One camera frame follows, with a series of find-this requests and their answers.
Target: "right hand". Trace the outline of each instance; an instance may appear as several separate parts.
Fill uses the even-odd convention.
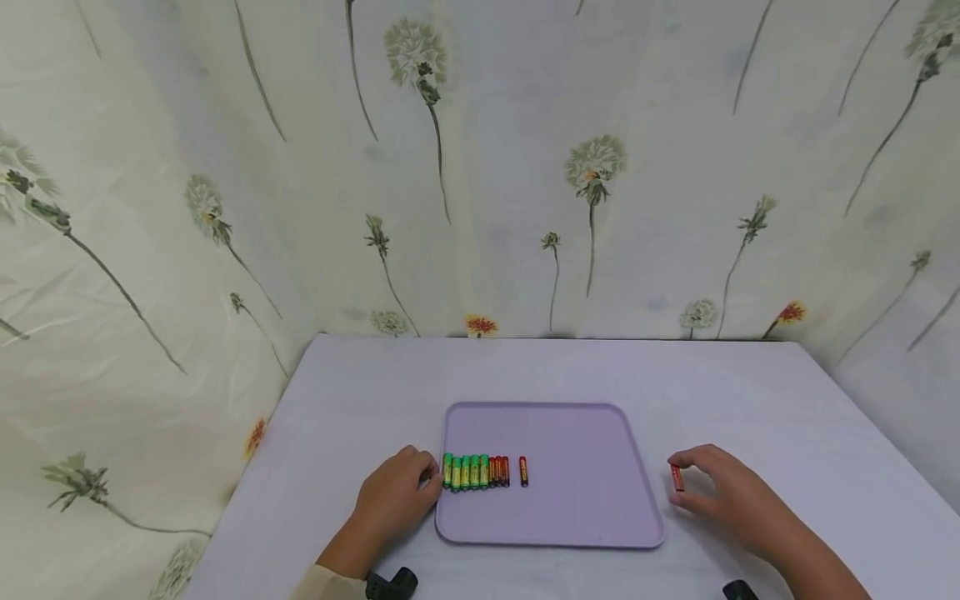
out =
[[[726,529],[748,551],[767,562],[811,532],[759,475],[726,450],[698,445],[667,459],[679,468],[697,467],[716,484],[716,497],[675,492],[670,502]]]

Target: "green battery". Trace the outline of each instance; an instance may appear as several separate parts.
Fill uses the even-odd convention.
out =
[[[444,455],[444,488],[450,489],[453,483],[453,455],[447,452]]]
[[[490,486],[490,455],[480,455],[480,488],[485,490]]]
[[[455,456],[453,457],[453,460],[450,462],[452,463],[450,468],[450,489],[453,490],[454,493],[456,493],[460,491],[460,487],[461,487],[460,457]]]
[[[470,489],[480,489],[480,456],[478,454],[470,457]]]

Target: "table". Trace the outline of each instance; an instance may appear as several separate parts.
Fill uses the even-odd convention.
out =
[[[457,400],[616,404],[667,538],[641,552],[455,546],[431,518],[377,569],[412,568],[418,600],[720,599],[737,578],[763,600],[789,598],[770,567],[668,504],[666,457],[703,443],[753,467],[875,600],[960,589],[960,516],[796,344],[320,335],[183,600],[286,598],[370,471],[406,444],[441,450]]]

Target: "finger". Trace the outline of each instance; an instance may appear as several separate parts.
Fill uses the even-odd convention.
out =
[[[674,492],[670,494],[670,504],[690,511],[694,515],[714,518],[719,514],[720,506],[717,501],[708,496],[691,492]]]
[[[667,463],[680,468],[697,467],[707,475],[723,462],[726,453],[713,444],[698,445],[681,450],[666,459]]]

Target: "purple tray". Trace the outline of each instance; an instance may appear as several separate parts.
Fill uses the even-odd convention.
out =
[[[623,412],[611,404],[458,402],[444,452],[510,457],[510,488],[453,493],[437,531],[457,543],[654,548],[660,510]],[[526,456],[530,486],[520,486]]]

